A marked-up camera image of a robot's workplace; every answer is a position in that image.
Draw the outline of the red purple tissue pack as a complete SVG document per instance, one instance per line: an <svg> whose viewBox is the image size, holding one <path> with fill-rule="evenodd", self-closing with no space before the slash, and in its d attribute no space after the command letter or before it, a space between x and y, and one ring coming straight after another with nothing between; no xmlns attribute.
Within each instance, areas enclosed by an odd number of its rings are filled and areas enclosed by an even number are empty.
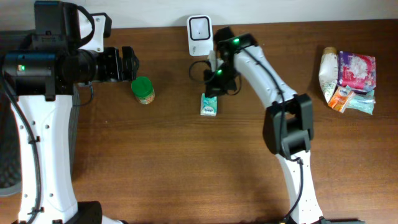
<svg viewBox="0 0 398 224"><path fill-rule="evenodd" d="M365 94L376 87L376 58L373 56L339 51L337 84L349 86L353 91Z"/></svg>

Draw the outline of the orange tissue pack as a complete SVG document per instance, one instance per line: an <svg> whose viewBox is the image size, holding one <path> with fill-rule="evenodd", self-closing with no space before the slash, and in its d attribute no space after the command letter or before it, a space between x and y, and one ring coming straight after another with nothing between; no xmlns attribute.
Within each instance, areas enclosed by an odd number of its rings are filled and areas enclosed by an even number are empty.
<svg viewBox="0 0 398 224"><path fill-rule="evenodd" d="M346 107L349 105L349 102L354 98L355 92L339 86L334 95L331 97L331 100L328 102L328 106L340 113L344 113Z"/></svg>

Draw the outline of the white green tube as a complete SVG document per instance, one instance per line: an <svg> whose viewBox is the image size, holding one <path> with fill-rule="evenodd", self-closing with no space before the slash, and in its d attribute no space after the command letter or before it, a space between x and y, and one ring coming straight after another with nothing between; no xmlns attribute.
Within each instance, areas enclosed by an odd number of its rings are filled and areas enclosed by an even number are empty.
<svg viewBox="0 0 398 224"><path fill-rule="evenodd" d="M326 102L329 103L334 94L338 79L338 55L334 47L323 49L318 79L323 96Z"/></svg>

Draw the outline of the small teal tissue pack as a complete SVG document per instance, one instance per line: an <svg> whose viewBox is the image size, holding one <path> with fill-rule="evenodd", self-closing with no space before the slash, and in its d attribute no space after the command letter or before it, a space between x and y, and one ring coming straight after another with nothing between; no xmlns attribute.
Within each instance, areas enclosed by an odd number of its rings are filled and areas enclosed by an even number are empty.
<svg viewBox="0 0 398 224"><path fill-rule="evenodd" d="M216 96L207 98L203 93L201 95L201 116L216 116L218 111L218 98Z"/></svg>

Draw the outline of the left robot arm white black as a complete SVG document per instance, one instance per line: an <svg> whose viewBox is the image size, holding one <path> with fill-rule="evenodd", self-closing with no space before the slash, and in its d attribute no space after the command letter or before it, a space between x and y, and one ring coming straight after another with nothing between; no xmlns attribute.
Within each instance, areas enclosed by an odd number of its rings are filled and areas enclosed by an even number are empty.
<svg viewBox="0 0 398 224"><path fill-rule="evenodd" d="M131 47L105 47L112 20L65 1L36 1L35 28L1 57L1 83L19 135L22 199L18 223L114 220L97 201L79 202L70 159L70 120L80 108L77 84L126 82L136 76Z"/></svg>

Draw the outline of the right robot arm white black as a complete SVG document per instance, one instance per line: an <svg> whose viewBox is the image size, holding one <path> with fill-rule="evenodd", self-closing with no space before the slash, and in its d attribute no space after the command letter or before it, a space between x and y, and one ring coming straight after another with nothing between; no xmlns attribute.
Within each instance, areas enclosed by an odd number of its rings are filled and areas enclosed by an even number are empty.
<svg viewBox="0 0 398 224"><path fill-rule="evenodd" d="M215 51L209 56L205 96L238 91L245 78L266 111L262 136L282 167L290 208L281 223L329 223L317 200L311 166L314 137L313 104L307 94L291 89L267 61L251 34L234 35L230 27L216 31Z"/></svg>

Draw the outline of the teal wipes packet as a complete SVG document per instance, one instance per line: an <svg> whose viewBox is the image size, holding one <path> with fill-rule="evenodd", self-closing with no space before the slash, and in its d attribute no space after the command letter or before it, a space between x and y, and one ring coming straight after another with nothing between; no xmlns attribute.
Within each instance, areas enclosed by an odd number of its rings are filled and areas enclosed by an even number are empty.
<svg viewBox="0 0 398 224"><path fill-rule="evenodd" d="M347 109L359 110L364 113L373 114L374 105L376 100L374 97L374 90L367 92L365 95L355 94L354 97L349 101Z"/></svg>

